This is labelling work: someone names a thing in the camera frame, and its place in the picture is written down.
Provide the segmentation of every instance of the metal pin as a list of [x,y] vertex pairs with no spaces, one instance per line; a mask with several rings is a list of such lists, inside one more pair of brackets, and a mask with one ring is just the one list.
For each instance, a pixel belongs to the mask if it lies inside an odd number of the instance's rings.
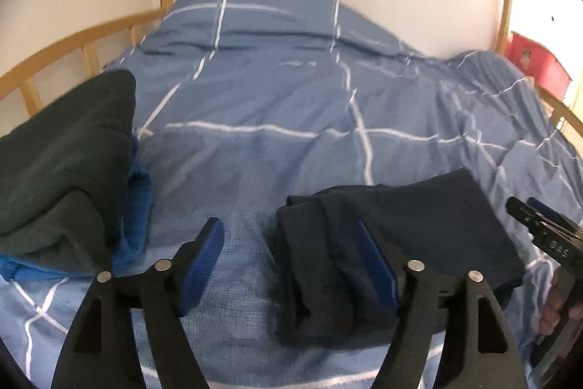
[[484,280],[484,276],[479,271],[470,271],[467,273],[467,276],[474,282],[481,282]]
[[154,269],[160,272],[167,271],[172,267],[172,261],[169,259],[162,259],[154,264]]
[[425,270],[425,264],[421,261],[412,260],[407,263],[407,267],[415,272],[421,272]]
[[99,283],[102,283],[102,284],[107,282],[108,280],[110,280],[110,278],[111,278],[111,272],[109,272],[109,271],[103,271],[103,272],[100,272],[99,274],[97,274],[97,281]]

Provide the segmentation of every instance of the finger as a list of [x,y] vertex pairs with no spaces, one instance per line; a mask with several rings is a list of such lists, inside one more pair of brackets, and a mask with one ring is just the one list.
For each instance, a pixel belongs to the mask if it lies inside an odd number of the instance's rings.
[[546,319],[541,318],[539,321],[540,334],[550,336],[553,334],[553,331],[555,331],[555,327],[547,322]]
[[579,303],[569,310],[569,318],[573,320],[583,319],[583,303]]
[[553,310],[560,310],[563,306],[563,297],[558,289],[551,289],[546,305]]
[[559,315],[559,312],[548,306],[543,308],[540,316],[553,328],[561,321],[561,315]]

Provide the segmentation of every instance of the blue bedspread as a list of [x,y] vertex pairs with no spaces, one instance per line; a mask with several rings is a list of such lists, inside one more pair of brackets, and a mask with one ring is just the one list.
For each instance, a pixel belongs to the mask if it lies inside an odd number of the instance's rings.
[[[526,358],[555,264],[504,204],[537,197],[579,223],[583,186],[578,155],[505,59],[425,58],[334,0],[178,0],[156,32],[109,66],[118,67],[137,79],[135,128],[154,186],[145,255],[130,272],[173,256],[209,216],[226,225],[202,302],[184,319],[209,381],[369,387],[386,348],[278,345],[266,243],[275,210],[287,195],[404,185],[460,167],[473,172],[527,267],[505,312]],[[88,285],[0,282],[0,334],[40,389],[50,387]],[[134,317],[146,381],[160,387],[142,316]],[[441,343],[436,336],[426,387]]]

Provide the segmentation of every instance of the red box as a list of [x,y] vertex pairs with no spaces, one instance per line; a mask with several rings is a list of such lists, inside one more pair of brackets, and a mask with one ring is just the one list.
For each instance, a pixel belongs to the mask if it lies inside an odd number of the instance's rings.
[[556,56],[540,43],[511,32],[505,57],[524,75],[534,77],[536,84],[563,100],[572,79]]

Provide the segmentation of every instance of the folded black sweater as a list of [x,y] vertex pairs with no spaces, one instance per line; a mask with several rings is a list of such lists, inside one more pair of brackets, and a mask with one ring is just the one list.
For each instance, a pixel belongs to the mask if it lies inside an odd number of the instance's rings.
[[349,234],[358,220],[439,273],[479,270],[502,305],[522,284],[523,263],[468,170],[397,188],[340,186],[289,197],[278,210],[273,247],[283,276],[278,336],[285,345],[390,342],[398,321],[378,304]]
[[0,139],[0,254],[40,268],[111,268],[132,161],[135,80],[109,71]]

